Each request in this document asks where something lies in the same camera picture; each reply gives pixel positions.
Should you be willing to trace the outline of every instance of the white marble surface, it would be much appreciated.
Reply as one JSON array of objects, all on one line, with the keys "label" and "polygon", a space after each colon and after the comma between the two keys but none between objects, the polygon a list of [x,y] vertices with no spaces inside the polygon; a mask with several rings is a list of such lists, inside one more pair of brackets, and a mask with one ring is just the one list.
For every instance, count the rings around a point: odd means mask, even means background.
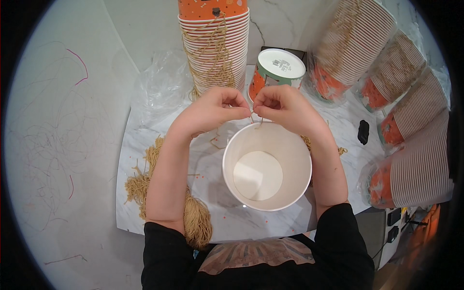
[{"label": "white marble surface", "polygon": [[[247,67],[246,84],[250,83],[254,67]],[[360,103],[354,100],[354,96],[348,96],[349,101],[337,109],[328,109],[315,103],[305,92],[302,92],[313,103],[324,119],[329,121],[335,140],[340,147],[348,149],[348,153],[342,155],[342,163],[348,180],[348,199],[354,213],[359,213],[369,206],[361,201],[357,193],[356,183],[361,169],[372,159],[383,156],[384,152],[375,127],[375,117],[369,114]],[[145,149],[151,146],[155,138],[165,135],[172,121],[185,108],[179,109],[161,123],[149,129],[138,128],[137,112],[131,111],[128,127],[122,142],[119,159],[118,176],[116,183],[116,224],[117,227],[130,232],[143,234],[144,221],[139,217],[138,205],[132,201],[124,204],[127,192],[124,183],[127,177],[134,174],[132,169],[136,159],[143,169]],[[357,139],[360,120],[366,120],[370,124],[369,142],[363,146]],[[227,138],[231,138],[235,132],[250,124],[251,119],[228,122],[219,128],[217,146],[225,147]],[[239,239],[259,239],[266,237],[281,237],[306,232],[316,227],[316,216],[313,211],[314,200],[312,189],[300,198],[292,206],[272,213],[256,211],[244,208],[227,189],[222,176],[221,164],[224,150],[219,150],[209,143],[216,136],[216,130],[195,138],[190,146],[188,184],[195,197],[204,201],[211,212],[213,224],[212,242]]]}]

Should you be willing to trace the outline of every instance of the left hand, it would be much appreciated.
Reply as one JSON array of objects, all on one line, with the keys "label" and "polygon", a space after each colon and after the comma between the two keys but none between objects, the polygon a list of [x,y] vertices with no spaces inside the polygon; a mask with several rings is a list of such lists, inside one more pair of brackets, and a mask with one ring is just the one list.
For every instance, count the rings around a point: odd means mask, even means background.
[{"label": "left hand", "polygon": [[214,87],[188,106],[171,128],[192,139],[227,121],[249,118],[251,111],[239,90]]}]

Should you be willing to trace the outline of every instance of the person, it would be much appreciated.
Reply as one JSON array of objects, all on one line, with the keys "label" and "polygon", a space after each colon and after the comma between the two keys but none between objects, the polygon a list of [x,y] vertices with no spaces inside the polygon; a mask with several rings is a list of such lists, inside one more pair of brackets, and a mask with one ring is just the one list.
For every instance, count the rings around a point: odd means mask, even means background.
[{"label": "person", "polygon": [[196,258],[184,238],[189,146],[230,120],[251,116],[242,94],[212,88],[172,123],[147,191],[144,289],[372,289],[367,254],[330,129],[306,98],[288,85],[263,88],[258,116],[311,140],[318,219],[315,241],[303,234],[209,245]]}]

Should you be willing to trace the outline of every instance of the striped cup stack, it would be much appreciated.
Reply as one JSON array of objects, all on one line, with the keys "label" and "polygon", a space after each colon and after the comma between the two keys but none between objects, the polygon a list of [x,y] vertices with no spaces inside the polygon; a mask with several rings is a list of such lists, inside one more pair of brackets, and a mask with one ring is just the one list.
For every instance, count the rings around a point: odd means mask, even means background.
[{"label": "striped cup stack", "polygon": [[427,61],[404,32],[398,30],[375,67],[371,76],[361,81],[355,94],[369,112],[383,109],[403,95],[419,78]]},{"label": "striped cup stack", "polygon": [[309,58],[312,95],[343,101],[396,31],[393,16],[375,0],[341,0],[318,50]]},{"label": "striped cup stack", "polygon": [[446,155],[448,110],[380,162],[369,182],[369,203],[377,208],[420,206],[451,199]]},{"label": "striped cup stack", "polygon": [[427,67],[420,80],[379,124],[378,131],[386,149],[393,148],[421,129],[449,108],[438,78]]},{"label": "striped cup stack", "polygon": [[179,11],[184,50],[194,82],[192,100],[214,86],[243,90],[250,20],[246,1],[182,0]]}]

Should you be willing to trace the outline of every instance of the black shirt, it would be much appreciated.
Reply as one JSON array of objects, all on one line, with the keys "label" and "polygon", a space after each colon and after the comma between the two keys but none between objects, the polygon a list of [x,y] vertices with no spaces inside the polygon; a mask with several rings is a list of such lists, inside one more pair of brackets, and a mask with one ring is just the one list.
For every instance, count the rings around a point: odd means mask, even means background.
[{"label": "black shirt", "polygon": [[196,258],[184,236],[145,224],[143,289],[372,289],[374,263],[350,204],[326,210],[315,242],[283,239],[211,245]]}]

